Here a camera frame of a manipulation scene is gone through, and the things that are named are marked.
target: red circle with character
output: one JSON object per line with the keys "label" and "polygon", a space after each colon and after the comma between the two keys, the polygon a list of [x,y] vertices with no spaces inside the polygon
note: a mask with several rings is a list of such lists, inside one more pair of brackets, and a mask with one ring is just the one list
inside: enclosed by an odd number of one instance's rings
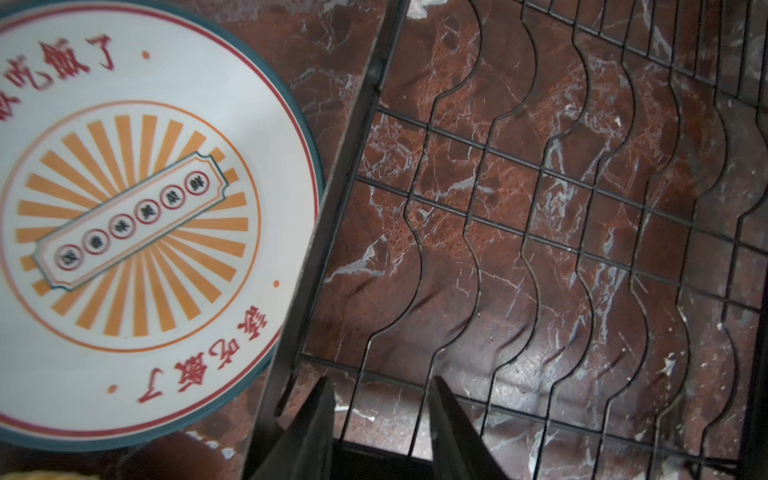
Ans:
{"label": "red circle with character", "polygon": [[71,271],[83,264],[83,250],[71,243],[56,249],[56,266],[62,270]]}
{"label": "red circle with character", "polygon": [[184,187],[193,195],[202,195],[208,191],[208,176],[201,171],[194,171],[184,178]]}
{"label": "red circle with character", "polygon": [[137,220],[146,225],[155,223],[160,218],[160,205],[156,201],[146,198],[136,204],[134,215]]}
{"label": "red circle with character", "polygon": [[187,195],[184,193],[184,190],[177,185],[168,185],[160,192],[160,202],[163,204],[163,207],[170,210],[176,210],[184,205],[186,199]]}
{"label": "red circle with character", "polygon": [[109,233],[119,240],[125,240],[136,231],[136,222],[130,215],[117,214],[109,220]]}
{"label": "red circle with character", "polygon": [[100,228],[89,230],[83,235],[83,248],[92,255],[101,255],[109,248],[109,235]]}

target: red chinese text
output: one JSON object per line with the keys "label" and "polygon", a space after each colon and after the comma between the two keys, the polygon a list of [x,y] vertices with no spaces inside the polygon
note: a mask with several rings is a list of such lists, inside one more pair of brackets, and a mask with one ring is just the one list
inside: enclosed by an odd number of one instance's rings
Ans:
{"label": "red chinese text", "polygon": [[102,67],[106,68],[107,70],[114,70],[114,63],[112,62],[112,57],[109,55],[109,50],[107,50],[107,46],[109,46],[109,42],[112,41],[111,38],[109,38],[106,34],[101,34],[98,37],[93,38],[86,38],[85,41],[90,43],[91,45],[98,45],[101,47],[101,51],[104,52],[104,56],[107,59],[107,64],[100,63]]}
{"label": "red chinese text", "polygon": [[58,77],[65,80],[67,77],[76,77],[81,71],[88,73],[91,68],[80,63],[74,56],[74,50],[69,46],[69,41],[59,38],[54,45],[40,42],[43,48],[43,61],[52,66]]}
{"label": "red chinese text", "polygon": [[249,342],[258,337],[259,330],[266,325],[266,320],[264,319],[265,316],[265,313],[260,313],[259,309],[255,306],[251,306],[245,312],[245,321],[237,324],[238,329],[243,329],[246,334],[250,334],[250,338],[248,339]]}
{"label": "red chinese text", "polygon": [[[217,346],[219,346],[219,353],[216,353]],[[240,346],[237,345],[237,341],[235,339],[230,340],[229,343],[225,343],[224,339],[220,339],[210,346],[208,353],[212,356],[220,356],[221,365],[219,365],[218,369],[221,370],[226,364],[232,363],[232,355],[234,355],[235,352],[239,349]]]}
{"label": "red chinese text", "polygon": [[13,116],[11,104],[17,103],[19,103],[18,98],[9,97],[4,91],[0,91],[0,121],[5,121],[6,118]]}
{"label": "red chinese text", "polygon": [[149,374],[149,388],[147,388],[147,393],[143,394],[139,400],[137,400],[139,403],[144,403],[148,400],[152,400],[155,397],[163,395],[163,393],[160,390],[154,389],[154,377],[158,373],[162,373],[163,371],[158,369],[157,367],[152,369],[152,373]]}
{"label": "red chinese text", "polygon": [[19,55],[15,60],[8,60],[11,67],[5,71],[3,76],[19,88],[26,86],[26,84],[30,84],[35,90],[50,88],[53,84],[51,75],[43,71],[32,73],[26,62],[27,58],[24,55]]}
{"label": "red chinese text", "polygon": [[200,352],[184,363],[178,362],[174,368],[181,371],[179,385],[182,387],[179,392],[183,392],[192,385],[203,385],[203,375],[208,367],[203,363],[203,353]]}

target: orange circle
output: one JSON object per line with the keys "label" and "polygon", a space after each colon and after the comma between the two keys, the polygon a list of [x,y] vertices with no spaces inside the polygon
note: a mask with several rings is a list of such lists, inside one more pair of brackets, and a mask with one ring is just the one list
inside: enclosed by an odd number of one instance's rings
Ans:
{"label": "orange circle", "polygon": [[[250,271],[253,269],[253,264],[256,262],[256,256],[257,256],[257,254],[259,252],[259,243],[261,242],[261,202],[259,201],[259,192],[256,189],[256,183],[253,181],[253,175],[250,173],[250,169],[246,165],[245,160],[243,160],[243,156],[240,155],[240,152],[235,148],[234,145],[232,145],[232,142],[230,142],[228,138],[224,137],[224,135],[217,128],[215,128],[213,125],[209,124],[208,122],[206,122],[202,118],[198,117],[197,115],[192,114],[192,113],[190,113],[190,112],[188,112],[188,111],[186,111],[186,110],[184,110],[182,108],[174,107],[173,105],[169,105],[169,104],[164,104],[164,103],[161,103],[159,101],[143,101],[143,100],[112,101],[112,102],[108,102],[108,103],[105,103],[105,104],[96,105],[94,107],[85,108],[84,110],[80,110],[80,111],[75,112],[75,113],[73,113],[71,115],[68,115],[67,117],[65,117],[65,118],[61,119],[60,121],[56,122],[53,126],[51,126],[49,129],[47,129],[41,135],[39,135],[35,139],[35,141],[33,141],[30,144],[30,146],[27,147],[27,149],[24,151],[24,153],[20,156],[20,158],[16,161],[16,164],[11,169],[11,173],[9,174],[8,178],[13,178],[16,175],[16,172],[18,171],[18,169],[24,163],[24,161],[26,160],[26,157],[40,143],[42,143],[42,141],[49,134],[51,134],[54,130],[56,130],[56,128],[58,128],[58,127],[62,126],[63,124],[66,124],[67,122],[69,122],[71,119],[79,117],[79,116],[87,114],[87,113],[91,113],[92,111],[96,111],[96,110],[98,110],[100,108],[108,108],[108,107],[113,107],[115,105],[136,105],[136,104],[139,104],[139,105],[155,105],[155,106],[159,106],[159,107],[166,107],[166,108],[170,108],[171,110],[179,111],[179,112],[181,112],[183,114],[189,115],[190,117],[194,118],[195,120],[198,120],[199,122],[202,122],[203,124],[208,126],[211,130],[215,131],[216,134],[219,135],[219,137],[221,137],[224,141],[227,142],[227,144],[230,146],[230,148],[232,148],[232,151],[235,152],[237,157],[240,159],[240,162],[242,162],[243,167],[245,167],[245,171],[248,173],[248,177],[250,179],[250,183],[253,186],[253,195],[256,197],[256,209],[257,209],[258,228],[259,228],[259,230],[257,231],[256,248],[253,251],[253,258],[251,258],[250,265],[248,266],[248,271],[246,272],[245,277],[243,278],[243,282],[240,284],[239,287],[237,287],[237,291],[235,292],[235,294],[232,296],[230,301],[227,302],[227,305],[222,307],[222,309],[219,310],[219,313],[217,313],[216,315],[212,316],[207,322],[205,322],[203,325],[197,327],[195,330],[189,332],[187,335],[181,336],[181,337],[179,337],[179,338],[177,338],[175,340],[163,343],[161,345],[151,346],[151,347],[147,347],[147,348],[143,348],[143,349],[111,349],[111,348],[107,348],[107,347],[103,347],[103,346],[88,345],[85,342],[82,342],[82,341],[77,340],[77,339],[73,339],[70,336],[65,335],[64,333],[59,332],[54,327],[48,325],[29,306],[29,304],[24,300],[24,297],[21,295],[21,293],[16,288],[16,284],[13,281],[13,277],[11,276],[11,273],[8,271],[8,262],[5,259],[5,248],[2,245],[2,237],[0,237],[0,268],[2,268],[2,272],[3,272],[3,275],[5,276],[5,280],[8,282],[8,286],[11,287],[11,291],[13,292],[14,296],[16,297],[16,300],[18,300],[20,302],[20,304],[25,308],[25,310],[27,310],[27,312],[35,320],[37,320],[41,325],[43,325],[51,333],[54,333],[55,335],[65,339],[65,340],[68,340],[68,341],[74,343],[75,345],[84,346],[86,348],[93,349],[93,350],[99,350],[101,352],[135,353],[135,352],[147,352],[147,351],[150,351],[150,350],[161,349],[161,348],[164,348],[166,346],[173,345],[174,343],[178,343],[181,340],[186,339],[186,338],[194,335],[195,333],[201,331],[206,326],[210,325],[215,319],[217,319],[219,317],[219,315],[221,315],[221,313],[224,310],[226,310],[232,304],[232,302],[237,298],[237,295],[243,289],[243,285],[245,285],[246,280],[248,279],[248,276],[250,275]],[[0,197],[0,225],[2,225],[4,220],[5,220],[5,202],[8,200],[8,190],[9,190],[10,184],[12,184],[12,183],[13,183],[12,181],[9,181],[9,182],[6,182],[3,185],[2,196]]]}

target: chinese characters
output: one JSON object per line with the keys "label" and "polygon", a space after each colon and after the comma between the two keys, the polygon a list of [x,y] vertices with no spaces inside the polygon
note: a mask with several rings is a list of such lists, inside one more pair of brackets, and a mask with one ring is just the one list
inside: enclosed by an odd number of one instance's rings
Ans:
{"label": "chinese characters", "polygon": [[[266,325],[266,315],[259,313],[259,309],[255,306],[250,307],[245,312],[245,315],[245,323],[237,325],[237,329],[242,329],[243,325],[250,325],[250,327],[246,328],[245,333],[251,335],[249,338],[249,341],[251,341],[259,336],[258,330]],[[219,366],[217,370],[221,370],[233,362],[233,357],[239,351],[240,345],[238,345],[237,340],[229,339],[227,341],[226,339],[218,339],[208,349],[207,356],[218,358]],[[178,389],[179,393],[185,392],[190,387],[201,386],[204,384],[206,371],[208,369],[208,365],[205,363],[207,356],[205,355],[205,352],[199,352],[196,355],[192,355],[188,359],[185,359],[183,362],[176,363],[174,369],[179,371],[179,381],[177,385],[181,385],[181,388]],[[139,403],[144,403],[163,395],[162,391],[155,389],[155,377],[158,373],[162,372],[163,371],[159,368],[152,369],[152,372],[150,373],[149,387],[145,394],[137,400]]]}
{"label": "chinese characters", "polygon": [[251,306],[245,312],[245,320],[237,325],[238,329],[243,329],[246,334],[250,335],[248,341],[255,339],[259,336],[259,330],[266,326],[266,315],[259,313],[259,309],[255,306]]}
{"label": "chinese characters", "polygon": [[[104,54],[106,63],[99,65],[107,70],[114,70],[114,62],[109,53],[109,44],[111,38],[106,34],[101,34],[93,38],[87,38],[85,41],[96,48],[100,48]],[[82,73],[91,73],[91,67],[78,60],[77,53],[66,38],[59,38],[53,44],[38,42],[41,49],[41,60],[48,65],[54,72],[58,80],[67,80],[75,78]],[[54,76],[46,71],[32,70],[28,65],[28,59],[25,55],[16,55],[15,58],[5,59],[8,68],[3,72],[2,77],[11,82],[14,88],[22,89],[30,86],[36,91],[48,90],[54,83]],[[7,121],[13,117],[12,104],[21,104],[21,100],[11,93],[2,89],[0,85],[0,121]]]}

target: plate rim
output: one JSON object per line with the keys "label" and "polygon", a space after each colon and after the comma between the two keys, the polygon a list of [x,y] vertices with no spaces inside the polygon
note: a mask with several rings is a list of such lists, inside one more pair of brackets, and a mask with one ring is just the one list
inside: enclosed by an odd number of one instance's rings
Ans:
{"label": "plate rim", "polygon": [[[319,216],[319,207],[323,200],[323,193],[326,187],[325,174],[323,173],[323,164],[320,161],[319,151],[317,149],[317,143],[306,122],[301,108],[296,103],[290,89],[283,83],[280,77],[275,71],[267,64],[267,62],[261,58],[250,46],[244,41],[240,40],[235,34],[229,32],[224,27],[208,20],[207,18],[198,15],[195,12],[190,12],[185,8],[177,7],[175,5],[169,5],[160,3],[155,0],[33,0],[32,2],[22,2],[19,4],[6,5],[0,8],[0,23],[13,15],[21,14],[23,12],[31,11],[36,8],[42,8],[52,5],[66,5],[66,4],[92,4],[92,5],[137,5],[145,8],[153,8],[160,12],[170,13],[182,17],[183,19],[196,24],[214,35],[220,37],[226,43],[230,44],[235,50],[241,53],[245,58],[252,61],[265,77],[272,82],[272,85],[280,93],[288,106],[291,114],[293,115],[296,123],[304,136],[307,150],[310,153],[310,159],[313,166],[313,180],[315,188],[317,190],[317,198],[315,205],[315,221]],[[55,439],[46,438],[44,436],[29,435],[27,433],[21,433],[15,430],[7,429],[0,425],[0,441],[8,442],[13,445],[30,448],[47,450],[51,452],[97,452],[103,450],[119,449],[122,447],[128,447],[133,445],[139,445],[142,443],[148,443],[152,440],[158,439],[162,436],[178,432],[184,427],[192,425],[201,419],[216,412],[218,409],[227,404],[231,399],[241,394],[253,381],[269,366],[275,348],[279,343],[280,335],[282,333],[282,327],[276,335],[276,341],[272,346],[268,346],[267,352],[248,373],[246,373],[242,379],[237,381],[230,389],[222,393],[214,400],[210,401],[199,409],[181,416],[172,422],[154,427],[152,429],[145,430],[143,432],[131,433],[130,435],[120,435],[110,437],[106,439],[89,439],[89,440],[75,440],[75,439]]]}

